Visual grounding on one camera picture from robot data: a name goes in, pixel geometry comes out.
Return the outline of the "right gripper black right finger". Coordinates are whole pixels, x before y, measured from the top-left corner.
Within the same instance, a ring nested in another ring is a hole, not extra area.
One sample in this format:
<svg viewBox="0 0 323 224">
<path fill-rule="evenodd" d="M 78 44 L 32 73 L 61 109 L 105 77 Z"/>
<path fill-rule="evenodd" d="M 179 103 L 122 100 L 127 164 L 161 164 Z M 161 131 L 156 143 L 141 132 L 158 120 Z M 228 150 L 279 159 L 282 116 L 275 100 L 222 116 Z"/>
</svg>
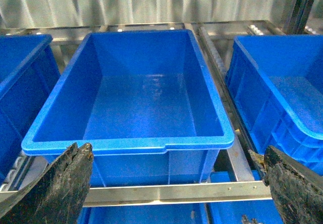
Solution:
<svg viewBox="0 0 323 224">
<path fill-rule="evenodd" d="M 248 152 L 283 223 L 322 223 L 322 176 L 272 145 L 263 155 Z"/>
</svg>

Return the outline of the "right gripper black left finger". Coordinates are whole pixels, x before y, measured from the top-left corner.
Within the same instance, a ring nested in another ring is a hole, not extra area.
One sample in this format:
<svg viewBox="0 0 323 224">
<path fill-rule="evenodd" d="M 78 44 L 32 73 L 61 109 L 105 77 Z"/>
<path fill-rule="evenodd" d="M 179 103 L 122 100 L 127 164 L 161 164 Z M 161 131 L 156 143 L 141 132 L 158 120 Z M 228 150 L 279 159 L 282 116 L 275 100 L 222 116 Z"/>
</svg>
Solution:
<svg viewBox="0 0 323 224">
<path fill-rule="evenodd" d="M 70 145 L 27 186 L 1 202 L 1 223 L 77 223 L 90 189 L 92 145 Z"/>
</svg>

